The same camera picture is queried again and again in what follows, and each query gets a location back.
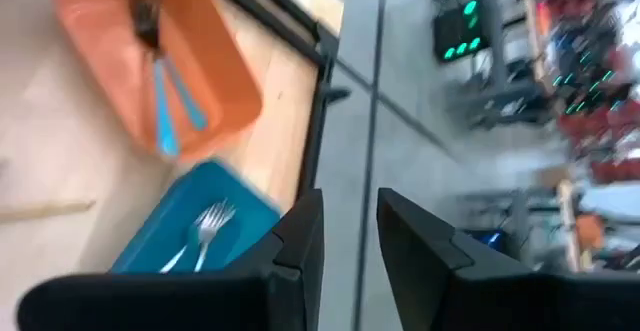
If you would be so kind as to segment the black computer green lights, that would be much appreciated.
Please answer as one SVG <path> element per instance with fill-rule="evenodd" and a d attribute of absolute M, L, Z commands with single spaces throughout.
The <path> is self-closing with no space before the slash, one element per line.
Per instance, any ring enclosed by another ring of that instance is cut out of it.
<path fill-rule="evenodd" d="M 487 0 L 470 0 L 433 19 L 433 53 L 439 63 L 451 63 L 491 47 L 490 8 Z"/>

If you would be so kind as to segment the black aluminium table frame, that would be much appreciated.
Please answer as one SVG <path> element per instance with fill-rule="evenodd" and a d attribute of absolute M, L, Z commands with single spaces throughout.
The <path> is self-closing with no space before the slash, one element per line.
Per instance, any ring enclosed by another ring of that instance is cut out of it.
<path fill-rule="evenodd" d="M 262 93 L 251 129 L 221 152 L 280 208 L 313 187 L 326 113 L 351 92 L 331 83 L 342 0 L 217 0 Z"/>

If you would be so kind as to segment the orange plastic bin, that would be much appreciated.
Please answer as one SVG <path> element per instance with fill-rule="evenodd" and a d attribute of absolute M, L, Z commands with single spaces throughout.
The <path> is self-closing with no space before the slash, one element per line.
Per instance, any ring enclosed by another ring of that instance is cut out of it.
<path fill-rule="evenodd" d="M 133 142 L 163 156 L 156 143 L 151 65 L 134 35 L 127 0 L 54 0 L 59 20 Z M 262 95 L 216 0 L 162 0 L 161 44 L 208 119 L 196 130 L 165 78 L 179 143 L 176 161 L 213 154 L 255 122 Z"/>

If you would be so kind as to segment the blue plastic bin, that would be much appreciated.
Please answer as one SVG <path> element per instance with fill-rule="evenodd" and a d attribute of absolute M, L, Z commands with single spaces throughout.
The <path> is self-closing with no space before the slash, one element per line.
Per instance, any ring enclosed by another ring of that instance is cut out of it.
<path fill-rule="evenodd" d="M 260 240 L 280 212 L 238 173 L 214 160 L 200 163 L 170 186 L 111 267 L 113 273 L 158 273 L 176 255 L 173 273 L 194 270 L 200 252 L 194 222 L 223 203 L 235 214 L 214 237 L 201 270 L 220 270 Z"/>

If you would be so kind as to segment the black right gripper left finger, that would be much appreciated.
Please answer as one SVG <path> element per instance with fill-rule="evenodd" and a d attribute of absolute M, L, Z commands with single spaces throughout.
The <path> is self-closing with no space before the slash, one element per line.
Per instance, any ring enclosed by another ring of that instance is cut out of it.
<path fill-rule="evenodd" d="M 31 288 L 19 331 L 317 331 L 323 195 L 314 189 L 220 271 L 81 274 Z"/>

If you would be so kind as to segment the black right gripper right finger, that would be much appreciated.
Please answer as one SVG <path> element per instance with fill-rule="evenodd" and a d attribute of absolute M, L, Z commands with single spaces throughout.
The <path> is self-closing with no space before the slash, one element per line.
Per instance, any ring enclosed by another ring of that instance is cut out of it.
<path fill-rule="evenodd" d="M 640 275 L 534 271 L 390 188 L 377 224 L 404 331 L 640 331 Z"/>

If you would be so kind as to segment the red equipment rack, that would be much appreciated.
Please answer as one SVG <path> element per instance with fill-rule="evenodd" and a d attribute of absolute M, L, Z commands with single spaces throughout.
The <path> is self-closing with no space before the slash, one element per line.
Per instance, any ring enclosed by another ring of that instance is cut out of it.
<path fill-rule="evenodd" d="M 640 0 L 535 0 L 559 127 L 598 184 L 640 181 Z"/>

